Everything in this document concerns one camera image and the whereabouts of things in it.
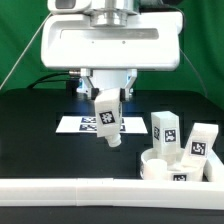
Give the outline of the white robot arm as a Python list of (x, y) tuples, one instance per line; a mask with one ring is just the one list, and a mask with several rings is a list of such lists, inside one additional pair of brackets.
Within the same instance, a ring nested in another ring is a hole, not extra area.
[(139, 71), (172, 71), (180, 63), (184, 15), (163, 0), (47, 0), (41, 60), (77, 71), (82, 91), (129, 92)]

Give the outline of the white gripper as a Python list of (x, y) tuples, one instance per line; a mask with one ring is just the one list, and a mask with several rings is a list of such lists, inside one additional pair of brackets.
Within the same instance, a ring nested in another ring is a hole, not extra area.
[(174, 70), (179, 65), (182, 22), (179, 12), (156, 12), (130, 16), (124, 27), (93, 27), (85, 15), (54, 15), (43, 28), (41, 59), (52, 69), (82, 68), (91, 100), (99, 94), (91, 69), (127, 69), (122, 73), (120, 99), (128, 100), (136, 69)]

